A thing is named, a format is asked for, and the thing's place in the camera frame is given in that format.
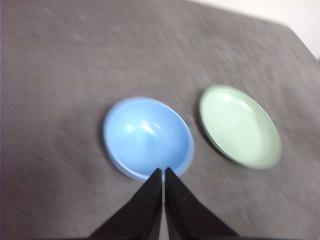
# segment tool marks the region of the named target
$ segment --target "plate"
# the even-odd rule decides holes
[[[271,168],[279,161],[282,147],[274,123],[244,92],[212,86],[202,94],[199,111],[206,135],[228,158],[254,169]]]

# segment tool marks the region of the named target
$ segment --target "gray fabric surface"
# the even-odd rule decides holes
[[[181,0],[1,2],[1,239],[85,237],[127,202],[142,183],[112,166],[101,123],[131,96],[184,118],[195,156],[181,178],[239,234],[320,239],[320,66],[290,29]],[[214,84],[269,113],[274,168],[203,138],[197,104]]]

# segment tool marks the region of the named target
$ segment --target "blue bowl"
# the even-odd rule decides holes
[[[194,141],[183,119],[169,106],[147,97],[114,105],[103,123],[103,139],[113,164],[125,175],[146,180],[156,168],[181,175],[191,164]]]

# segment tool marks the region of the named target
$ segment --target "bowl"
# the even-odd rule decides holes
[[[110,160],[122,173],[146,180],[156,168],[181,175],[191,164],[194,141],[184,120],[169,106],[147,97],[116,103],[103,123]]]
[[[280,159],[281,139],[268,114],[251,97],[216,85],[200,99],[203,128],[225,156],[254,169],[268,169]]]

